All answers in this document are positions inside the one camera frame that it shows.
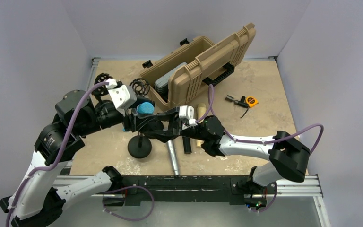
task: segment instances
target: white wall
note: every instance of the white wall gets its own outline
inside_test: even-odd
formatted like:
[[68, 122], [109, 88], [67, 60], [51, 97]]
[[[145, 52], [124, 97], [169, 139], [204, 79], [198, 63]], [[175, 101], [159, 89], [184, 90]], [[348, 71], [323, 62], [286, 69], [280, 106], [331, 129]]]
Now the white wall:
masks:
[[[54, 105], [91, 60], [59, 0], [0, 1], [0, 199], [12, 195]], [[0, 209], [0, 226], [6, 215]]]
[[279, 55], [310, 0], [62, 0], [94, 57], [161, 57], [188, 37], [215, 43], [253, 22], [246, 57]]
[[311, 1], [277, 62], [296, 127], [325, 125], [309, 170], [332, 226], [363, 226], [363, 1]]

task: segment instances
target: beige work surface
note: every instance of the beige work surface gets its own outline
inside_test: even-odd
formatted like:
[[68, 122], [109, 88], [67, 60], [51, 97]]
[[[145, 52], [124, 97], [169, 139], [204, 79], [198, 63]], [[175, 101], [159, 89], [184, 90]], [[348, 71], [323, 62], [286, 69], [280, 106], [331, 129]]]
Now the beige work surface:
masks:
[[[96, 75], [109, 73], [114, 79], [129, 84], [138, 78], [145, 61], [99, 61]], [[225, 101], [226, 95], [237, 99], [253, 96], [259, 104], [240, 119], [245, 109]], [[189, 103], [207, 104], [207, 94]], [[275, 61], [242, 61], [234, 73], [215, 87], [213, 109], [222, 125], [231, 134], [240, 136], [269, 136], [277, 130], [294, 133], [295, 127], [285, 91]], [[122, 132], [116, 125], [87, 136], [86, 146], [75, 155], [71, 175], [95, 175], [105, 166], [114, 166], [122, 175], [173, 175], [169, 154], [164, 143], [151, 140], [151, 154], [135, 159], [127, 151], [129, 140], [137, 133]], [[267, 161], [245, 156], [211, 157], [196, 148], [191, 139], [192, 154], [185, 155], [181, 138], [174, 140], [181, 175], [248, 175], [253, 166]]]

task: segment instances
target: open tool case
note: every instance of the open tool case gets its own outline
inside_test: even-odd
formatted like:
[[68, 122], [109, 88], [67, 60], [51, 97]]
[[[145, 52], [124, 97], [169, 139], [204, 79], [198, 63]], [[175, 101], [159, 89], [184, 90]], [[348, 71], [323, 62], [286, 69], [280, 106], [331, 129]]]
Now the open tool case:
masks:
[[[217, 44], [205, 36], [197, 36], [192, 42], [185, 39], [180, 42], [181, 47], [169, 55], [156, 62], [145, 62], [140, 77], [151, 86], [149, 98], [162, 110], [187, 104], [206, 91], [208, 85], [216, 86], [234, 72], [255, 33], [254, 24], [249, 23]], [[186, 65], [179, 67], [170, 76], [167, 94], [155, 91], [156, 80], [184, 62]]]

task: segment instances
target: case handle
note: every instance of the case handle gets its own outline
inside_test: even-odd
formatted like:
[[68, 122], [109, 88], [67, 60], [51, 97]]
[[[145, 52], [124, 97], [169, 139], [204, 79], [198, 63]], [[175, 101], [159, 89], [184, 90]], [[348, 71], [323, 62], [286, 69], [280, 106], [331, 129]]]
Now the case handle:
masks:
[[217, 78], [215, 78], [214, 80], [212, 80], [209, 77], [206, 77], [205, 79], [202, 80], [202, 82], [206, 83], [208, 86], [210, 84], [212, 84], [214, 87], [219, 84], [220, 82], [222, 82], [222, 80], [226, 79], [228, 76], [230, 76], [230, 74], [232, 74], [234, 72], [234, 66], [230, 63], [226, 63], [223, 68], [226, 69], [226, 72], [220, 74]]

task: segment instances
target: tape measure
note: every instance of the tape measure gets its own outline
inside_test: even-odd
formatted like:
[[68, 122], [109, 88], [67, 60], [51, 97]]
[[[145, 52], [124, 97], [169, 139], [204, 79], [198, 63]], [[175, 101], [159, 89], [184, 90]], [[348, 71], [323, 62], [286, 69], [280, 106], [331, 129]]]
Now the tape measure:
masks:
[[258, 104], [258, 100], [252, 96], [248, 96], [247, 98], [245, 98], [245, 103], [247, 103], [248, 106], [251, 108], [251, 107], [255, 106], [256, 104]]

